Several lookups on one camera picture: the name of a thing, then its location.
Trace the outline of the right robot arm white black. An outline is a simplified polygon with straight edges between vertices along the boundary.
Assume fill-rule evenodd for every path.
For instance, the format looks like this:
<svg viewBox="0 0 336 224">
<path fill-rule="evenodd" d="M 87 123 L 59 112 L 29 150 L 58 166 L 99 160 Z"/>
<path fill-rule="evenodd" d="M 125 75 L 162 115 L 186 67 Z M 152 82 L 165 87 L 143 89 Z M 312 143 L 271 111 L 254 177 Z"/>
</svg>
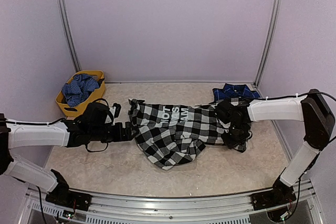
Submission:
<svg viewBox="0 0 336 224">
<path fill-rule="evenodd" d="M 237 105 L 221 101 L 216 117 L 229 126 L 222 134 L 225 145 L 233 149 L 247 141 L 250 126 L 259 121 L 300 121 L 304 123 L 303 144 L 288 166 L 275 180 L 272 189 L 252 194 L 254 210 L 288 204 L 297 199 L 293 186 L 316 162 L 319 154 L 332 142 L 335 116 L 324 97 L 326 93 L 311 89 L 307 93 L 277 98 L 243 99 Z"/>
</svg>

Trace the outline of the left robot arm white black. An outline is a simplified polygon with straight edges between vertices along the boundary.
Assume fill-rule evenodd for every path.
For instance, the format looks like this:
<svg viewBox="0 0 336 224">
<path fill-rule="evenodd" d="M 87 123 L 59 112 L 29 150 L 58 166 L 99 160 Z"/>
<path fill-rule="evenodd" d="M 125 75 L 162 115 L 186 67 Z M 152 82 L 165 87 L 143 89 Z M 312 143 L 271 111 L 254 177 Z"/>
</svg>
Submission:
<svg viewBox="0 0 336 224">
<path fill-rule="evenodd" d="M 55 205 L 88 211 L 91 195 L 70 190 L 60 172 L 44 169 L 10 153 L 12 149 L 30 146 L 88 147 L 91 142 L 105 145 L 133 139 L 129 122 L 115 122 L 121 106 L 109 106 L 105 99 L 89 103 L 73 120 L 21 122 L 1 115 L 1 174 L 33 184 L 46 191 L 46 201 Z"/>
</svg>

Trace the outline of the black white checked shirt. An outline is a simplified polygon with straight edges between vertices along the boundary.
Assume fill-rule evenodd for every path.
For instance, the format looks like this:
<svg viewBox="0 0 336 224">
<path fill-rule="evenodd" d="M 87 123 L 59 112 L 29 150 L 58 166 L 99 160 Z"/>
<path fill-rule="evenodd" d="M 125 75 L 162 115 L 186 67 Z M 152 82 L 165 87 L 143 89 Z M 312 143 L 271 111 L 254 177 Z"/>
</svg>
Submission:
<svg viewBox="0 0 336 224">
<path fill-rule="evenodd" d="M 132 134 L 148 160 L 163 170 L 196 159 L 207 145 L 224 145 L 229 125 L 215 115 L 215 104 L 199 106 L 129 101 Z"/>
</svg>

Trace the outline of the blue plaid shirt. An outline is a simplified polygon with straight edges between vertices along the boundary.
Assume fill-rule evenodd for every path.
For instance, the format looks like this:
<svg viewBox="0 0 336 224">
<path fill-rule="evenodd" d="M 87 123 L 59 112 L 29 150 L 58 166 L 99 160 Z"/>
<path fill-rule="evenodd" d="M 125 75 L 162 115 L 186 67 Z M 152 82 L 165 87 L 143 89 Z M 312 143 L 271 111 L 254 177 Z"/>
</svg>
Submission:
<svg viewBox="0 0 336 224">
<path fill-rule="evenodd" d="M 251 90 L 246 84 L 233 85 L 226 83 L 223 88 L 214 88 L 212 92 L 214 96 L 212 103 L 219 101 L 239 101 L 244 98 L 260 98 L 260 94 L 257 91 Z"/>
</svg>

